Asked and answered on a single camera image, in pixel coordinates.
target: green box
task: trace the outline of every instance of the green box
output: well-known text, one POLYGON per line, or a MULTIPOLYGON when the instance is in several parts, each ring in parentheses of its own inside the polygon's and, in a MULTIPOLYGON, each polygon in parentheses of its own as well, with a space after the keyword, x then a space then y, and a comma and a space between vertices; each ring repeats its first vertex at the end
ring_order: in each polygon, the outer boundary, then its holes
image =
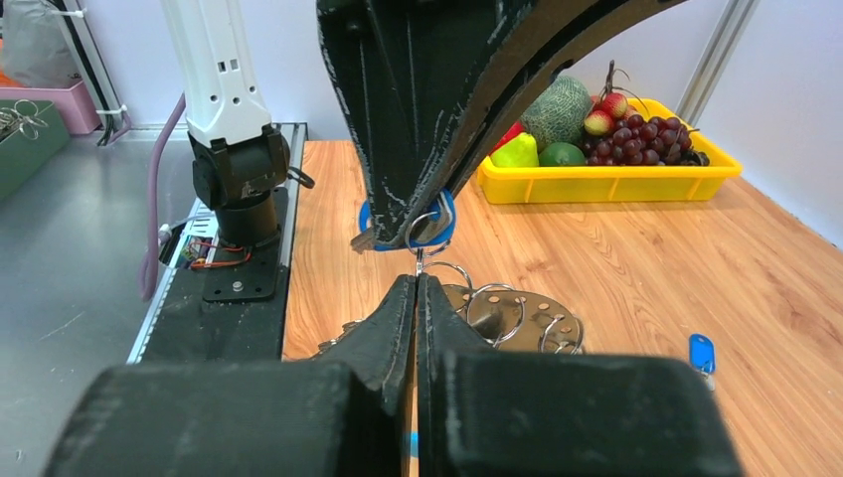
MULTIPOLYGON (((0 201, 15 192, 48 159, 61 151, 71 137, 65 122, 59 116, 51 101, 33 101, 38 106, 35 117, 47 123, 47 127, 36 127, 38 137, 30 139, 15 131, 0 142, 0 201)), ((14 100, 0 100, 0 108, 14 108, 14 100)), ((33 109, 25 103, 19 107, 23 112, 33 109)))

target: pink plastic bin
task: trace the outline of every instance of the pink plastic bin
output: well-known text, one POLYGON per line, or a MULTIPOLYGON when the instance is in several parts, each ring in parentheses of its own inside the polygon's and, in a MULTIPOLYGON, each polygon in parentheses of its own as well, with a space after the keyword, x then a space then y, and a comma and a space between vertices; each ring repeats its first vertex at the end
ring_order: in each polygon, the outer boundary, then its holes
POLYGON ((70 134, 90 134, 100 124, 96 107, 82 81, 67 89, 0 87, 0 99, 52 101, 70 134))

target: yellow basket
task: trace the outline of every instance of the yellow basket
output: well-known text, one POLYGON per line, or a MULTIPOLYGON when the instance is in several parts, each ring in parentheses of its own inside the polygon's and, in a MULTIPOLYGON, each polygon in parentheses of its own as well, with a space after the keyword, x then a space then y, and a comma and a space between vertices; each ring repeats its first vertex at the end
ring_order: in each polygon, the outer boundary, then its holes
MULTIPOLYGON (((653 99, 629 103, 645 118, 676 115, 653 99)), ((691 133, 691 141, 711 165, 501 168, 486 157, 477 182, 490 204, 708 201, 743 166, 699 132, 691 133)))

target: gray plastic bag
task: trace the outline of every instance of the gray plastic bag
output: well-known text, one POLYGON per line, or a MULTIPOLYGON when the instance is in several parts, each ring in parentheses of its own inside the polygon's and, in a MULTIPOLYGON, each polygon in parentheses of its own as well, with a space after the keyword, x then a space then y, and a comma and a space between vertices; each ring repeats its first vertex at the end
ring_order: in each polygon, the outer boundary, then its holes
POLYGON ((3 5, 3 73, 28 87, 66 88, 79 82, 56 7, 46 0, 4 0, 3 5))

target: wooden tabletop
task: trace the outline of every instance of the wooden tabletop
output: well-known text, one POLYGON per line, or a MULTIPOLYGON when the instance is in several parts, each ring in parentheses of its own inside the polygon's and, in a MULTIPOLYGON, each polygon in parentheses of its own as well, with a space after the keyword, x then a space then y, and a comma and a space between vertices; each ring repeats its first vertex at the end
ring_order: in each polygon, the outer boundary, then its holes
MULTIPOLYGON (((304 170, 316 188, 300 196, 284 359, 313 355, 415 271, 405 251, 351 250, 364 198, 351 143, 308 143, 304 170)), ((439 257, 475 284, 560 301, 590 354, 687 360, 689 335, 711 338, 748 474, 843 475, 843 254, 752 186, 729 181, 704 204, 491 206, 472 180, 456 208, 439 257)))

